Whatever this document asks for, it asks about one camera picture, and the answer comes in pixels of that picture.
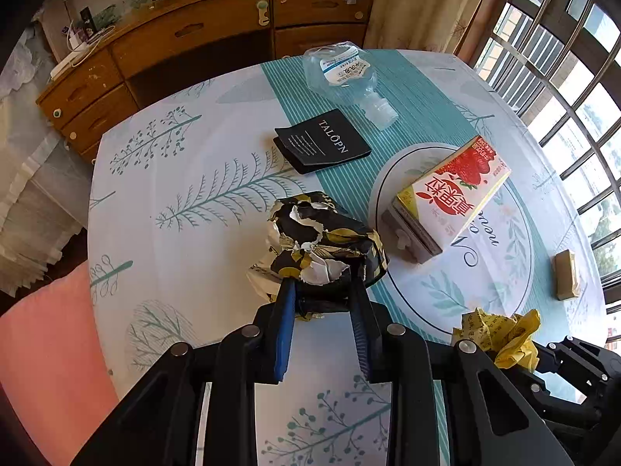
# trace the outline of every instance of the metal bolt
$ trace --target metal bolt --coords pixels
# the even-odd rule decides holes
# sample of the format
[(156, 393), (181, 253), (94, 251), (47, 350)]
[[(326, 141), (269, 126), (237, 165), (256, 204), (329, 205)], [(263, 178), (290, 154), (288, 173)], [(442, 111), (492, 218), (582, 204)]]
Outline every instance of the metal bolt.
[(182, 355), (187, 354), (188, 350), (190, 350), (190, 348), (186, 342), (177, 342), (175, 345), (170, 347), (170, 353), (175, 357), (181, 357)]
[(467, 354), (473, 354), (476, 352), (476, 344), (470, 340), (464, 340), (460, 342), (460, 350)]
[(259, 326), (254, 324), (245, 325), (241, 328), (241, 334), (246, 338), (254, 338), (255, 336), (259, 336), (261, 329)]
[(398, 322), (388, 324), (386, 332), (392, 336), (401, 336), (406, 333), (406, 327)]

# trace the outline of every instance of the drawer handle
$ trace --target drawer handle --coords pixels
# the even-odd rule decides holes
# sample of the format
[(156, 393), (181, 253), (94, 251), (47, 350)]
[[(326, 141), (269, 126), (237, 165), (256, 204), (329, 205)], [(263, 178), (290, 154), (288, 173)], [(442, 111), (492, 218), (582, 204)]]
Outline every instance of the drawer handle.
[(185, 37), (186, 35), (189, 35), (190, 33), (194, 33), (195, 31), (201, 30), (204, 27), (205, 25), (203, 23), (188, 24), (187, 26), (184, 26), (179, 31), (175, 31), (175, 36), (177, 38)]
[(94, 130), (96, 127), (101, 126), (103, 123), (105, 123), (108, 119), (106, 117), (99, 117), (97, 119), (95, 119), (92, 124), (88, 127), (88, 132), (91, 132), (92, 130)]
[(332, 0), (319, 0), (318, 2), (312, 2), (310, 6), (314, 9), (335, 9), (338, 7), (338, 3)]
[(80, 93), (82, 93), (82, 91), (85, 90), (85, 89), (86, 89), (86, 85), (85, 84), (77, 86), (73, 90), (73, 92), (67, 97), (67, 101), (70, 101), (70, 102), (75, 101), (77, 98), (80, 97)]
[(259, 26), (267, 26), (269, 24), (267, 0), (259, 0), (257, 2), (257, 10), (259, 11)]

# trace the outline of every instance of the white tablecloth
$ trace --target white tablecloth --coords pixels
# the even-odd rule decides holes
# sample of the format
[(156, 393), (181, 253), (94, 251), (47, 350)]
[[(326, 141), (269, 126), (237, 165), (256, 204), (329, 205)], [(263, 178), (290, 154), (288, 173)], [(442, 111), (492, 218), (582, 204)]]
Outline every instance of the white tablecloth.
[[(541, 267), (541, 257), (571, 248), (583, 292), (563, 303), (566, 325), (546, 329), (543, 316), (538, 340), (571, 333), (603, 344), (595, 262), (576, 210), (536, 141), (454, 56), (401, 54), (513, 173), (511, 185), (455, 247), (412, 269), (378, 214), (408, 180), (456, 146), (421, 142), (387, 160), (363, 198), (366, 220), (385, 235), (391, 257), (384, 298), (428, 337), (448, 341), (461, 313), (475, 306), (524, 311), (532, 289), (542, 285), (541, 273), (533, 271), (536, 258)], [(298, 68), (297, 59), (287, 61), (279, 65)], [(265, 251), (266, 213), (277, 197), (323, 189), (317, 175), (297, 175), (273, 149), (274, 128), (290, 125), (288, 110), (262, 67), (254, 66), (159, 101), (104, 135), (92, 183), (89, 265), (99, 338), (119, 396), (172, 343), (218, 341), (251, 322), (263, 304), (245, 270)], [(343, 180), (355, 183), (356, 177)], [(371, 296), (381, 299), (377, 289)], [(554, 298), (550, 290), (539, 299)], [(361, 379), (347, 314), (297, 323), (284, 383), (257, 386), (260, 464), (383, 464), (389, 394), (389, 385), (371, 387)]]

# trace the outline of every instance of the round table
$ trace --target round table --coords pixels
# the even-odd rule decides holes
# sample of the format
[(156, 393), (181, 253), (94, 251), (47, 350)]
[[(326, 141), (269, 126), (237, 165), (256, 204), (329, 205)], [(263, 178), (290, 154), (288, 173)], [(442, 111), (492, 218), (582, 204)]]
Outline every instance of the round table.
[[(393, 320), (448, 342), (461, 314), (537, 308), (540, 343), (566, 334), (605, 341), (601, 285), (578, 213), (535, 139), (460, 60), (421, 51), (370, 51), (399, 120), (380, 132), (342, 107), (373, 151), (298, 175), (275, 149), (274, 128), (335, 108), (306, 88), (299, 57), (201, 82), (104, 135), (92, 182), (89, 265), (106, 363), (123, 396), (173, 343), (203, 345), (252, 321), (264, 302), (245, 276), (266, 250), (278, 197), (323, 190), (380, 233), (388, 274), (369, 290)], [(512, 169), (449, 250), (413, 266), (381, 222), (387, 202), (479, 133)], [(558, 301), (550, 258), (576, 252), (580, 297)], [(558, 377), (554, 393), (572, 397)], [(383, 464), (390, 384), (361, 377), (350, 320), (296, 323), (289, 371), (256, 387), (262, 465)], [(446, 430), (440, 446), (446, 459)]]

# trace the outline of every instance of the pink cushion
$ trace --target pink cushion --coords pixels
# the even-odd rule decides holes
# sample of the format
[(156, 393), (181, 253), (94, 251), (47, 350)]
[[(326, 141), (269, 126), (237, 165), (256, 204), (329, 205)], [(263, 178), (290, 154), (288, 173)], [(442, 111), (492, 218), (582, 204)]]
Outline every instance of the pink cushion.
[(88, 263), (0, 317), (0, 383), (52, 466), (68, 465), (119, 402), (99, 346)]

